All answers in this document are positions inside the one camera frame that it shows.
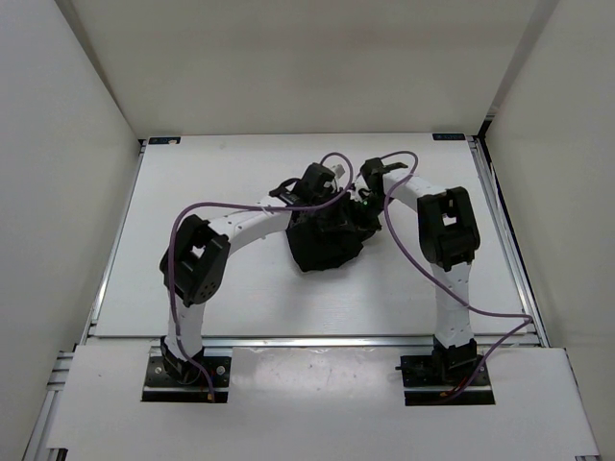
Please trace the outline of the black pleated skirt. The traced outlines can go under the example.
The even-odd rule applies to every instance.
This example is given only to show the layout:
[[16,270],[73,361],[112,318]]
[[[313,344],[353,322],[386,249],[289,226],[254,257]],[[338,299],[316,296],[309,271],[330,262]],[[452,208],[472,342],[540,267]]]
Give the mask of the black pleated skirt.
[[346,225],[342,229],[286,229],[291,255],[302,272],[339,268],[356,258],[363,249],[363,242],[374,235],[362,233],[356,228],[351,211],[352,200],[351,194],[346,193],[342,207]]

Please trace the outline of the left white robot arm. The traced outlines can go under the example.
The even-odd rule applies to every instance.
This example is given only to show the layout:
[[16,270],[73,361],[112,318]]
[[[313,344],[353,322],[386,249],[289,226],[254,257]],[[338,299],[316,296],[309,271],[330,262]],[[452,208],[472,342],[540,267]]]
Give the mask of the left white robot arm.
[[203,364],[205,304],[219,290],[228,259],[266,236],[284,231],[301,212],[326,209],[347,192],[339,186],[351,176],[350,163],[327,167],[312,163],[300,179],[290,179],[253,205],[201,202],[176,218],[160,271],[168,291],[168,331],[160,340],[165,371],[182,385],[201,377],[212,387]]

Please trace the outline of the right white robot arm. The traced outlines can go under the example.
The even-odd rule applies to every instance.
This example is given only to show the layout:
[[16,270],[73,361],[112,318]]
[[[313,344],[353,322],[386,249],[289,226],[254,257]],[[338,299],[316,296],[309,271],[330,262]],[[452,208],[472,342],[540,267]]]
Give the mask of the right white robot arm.
[[468,375],[477,363],[470,325],[469,276],[480,233],[468,191],[446,188],[413,174],[402,162],[366,160],[359,170],[361,203],[374,215],[396,200],[417,213],[419,247],[435,279],[436,328],[431,371],[442,383]]

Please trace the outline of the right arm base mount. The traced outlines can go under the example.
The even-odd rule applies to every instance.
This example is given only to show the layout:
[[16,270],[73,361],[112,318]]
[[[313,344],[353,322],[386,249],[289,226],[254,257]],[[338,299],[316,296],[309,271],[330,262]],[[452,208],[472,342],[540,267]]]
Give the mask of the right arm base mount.
[[405,406],[494,405],[490,376],[475,339],[445,348],[436,339],[428,355],[402,355]]

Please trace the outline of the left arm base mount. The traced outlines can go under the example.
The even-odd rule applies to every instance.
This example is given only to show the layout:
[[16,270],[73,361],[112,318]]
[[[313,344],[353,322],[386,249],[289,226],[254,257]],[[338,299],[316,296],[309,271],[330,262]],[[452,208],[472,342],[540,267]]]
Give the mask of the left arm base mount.
[[223,355],[193,356],[209,376],[192,363],[168,351],[160,339],[160,350],[150,352],[141,400],[144,402],[226,403],[229,397],[232,358]]

